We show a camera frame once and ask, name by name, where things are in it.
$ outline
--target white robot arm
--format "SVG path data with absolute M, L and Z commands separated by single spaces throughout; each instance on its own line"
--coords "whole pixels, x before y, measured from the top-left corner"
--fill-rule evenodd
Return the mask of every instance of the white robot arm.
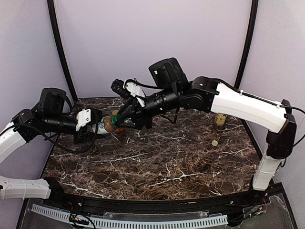
M 91 109 L 83 109 L 72 117 L 63 113 L 63 104 L 67 100 L 66 92 L 55 88 L 45 88 L 41 101 L 33 109 L 24 109 L 7 124 L 0 133 L 0 163 L 15 150 L 30 142 L 41 133 L 56 132 L 74 134 L 74 142 L 79 143 L 90 138 L 87 125 L 93 122 Z M 60 185 L 54 178 L 25 180 L 0 176 L 0 200 L 8 198 L 49 198 Z
M 101 122 L 102 113 L 95 109 L 83 109 L 75 118 L 62 113 L 67 100 L 65 92 L 59 89 L 44 89 L 41 100 L 33 109 L 18 113 L 0 133 L 0 163 L 12 152 L 44 133 L 74 134 L 74 143 L 90 139 L 87 126 L 92 125 L 97 133 L 106 134 L 116 128 L 142 129 L 152 127 L 152 117 L 165 114 L 176 108 L 197 109 L 205 112 L 232 115 L 266 127 L 268 148 L 263 154 L 259 168 L 253 177 L 252 188 L 264 191 L 279 168 L 292 152 L 296 123 L 288 101 L 266 100 L 255 95 L 236 90 L 219 79 L 197 77 L 188 82 L 175 58 L 160 61 L 149 68 L 157 87 L 162 89 L 146 97 L 139 86 L 146 86 L 134 80 L 115 80 L 112 90 L 127 99 L 117 115 L 106 123 Z M 94 111 L 95 122 L 91 117 Z M 49 198 L 56 189 L 62 189 L 54 179 L 23 180 L 0 176 L 0 199 L 6 198 Z
M 292 152 L 296 133 L 295 118 L 287 100 L 281 103 L 266 100 L 237 90 L 219 79 L 197 77 L 188 82 L 175 58 L 165 59 L 149 67 L 157 87 L 147 86 L 135 80 L 115 80 L 112 90 L 124 97 L 127 103 L 111 118 L 114 128 L 142 129 L 152 127 L 152 117 L 176 108 L 197 109 L 206 113 L 232 115 L 268 129 L 268 148 L 263 154 L 259 168 L 253 177 L 252 188 L 264 191 L 277 172 L 279 165 Z M 126 83 L 150 87 L 162 91 L 148 97 L 138 96 L 138 90 L 130 91 Z

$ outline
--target dark marble surface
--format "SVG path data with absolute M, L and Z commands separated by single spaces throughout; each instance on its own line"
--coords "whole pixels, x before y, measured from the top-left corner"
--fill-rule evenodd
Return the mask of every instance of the dark marble surface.
M 74 109 L 110 115 L 122 105 L 120 98 L 80 99 Z M 228 117 L 216 129 L 214 117 L 181 110 L 175 125 L 155 117 L 152 129 L 109 134 L 81 155 L 55 147 L 43 177 L 56 177 L 67 193 L 99 198 L 168 200 L 246 191 L 259 157 L 239 119 Z M 73 150 L 87 147 L 72 142 L 71 135 L 58 139 Z

